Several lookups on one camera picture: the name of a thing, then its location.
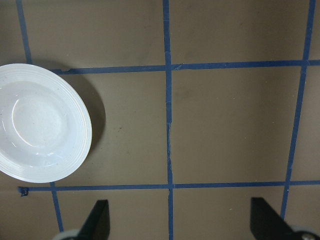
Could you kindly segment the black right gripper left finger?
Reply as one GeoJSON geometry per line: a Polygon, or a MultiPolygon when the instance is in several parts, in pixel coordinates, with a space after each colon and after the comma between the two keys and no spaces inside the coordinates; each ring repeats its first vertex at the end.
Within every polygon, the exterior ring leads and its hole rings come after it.
{"type": "Polygon", "coordinates": [[[98,200],[76,236],[77,240],[107,240],[110,235],[110,212],[107,199],[98,200]]]}

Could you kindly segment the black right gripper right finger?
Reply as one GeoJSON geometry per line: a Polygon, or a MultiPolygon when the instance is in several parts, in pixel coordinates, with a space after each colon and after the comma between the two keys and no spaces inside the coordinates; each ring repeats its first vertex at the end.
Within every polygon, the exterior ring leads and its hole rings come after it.
{"type": "Polygon", "coordinates": [[[294,230],[262,197],[250,200],[250,231],[256,240],[318,240],[319,235],[294,230]]]}

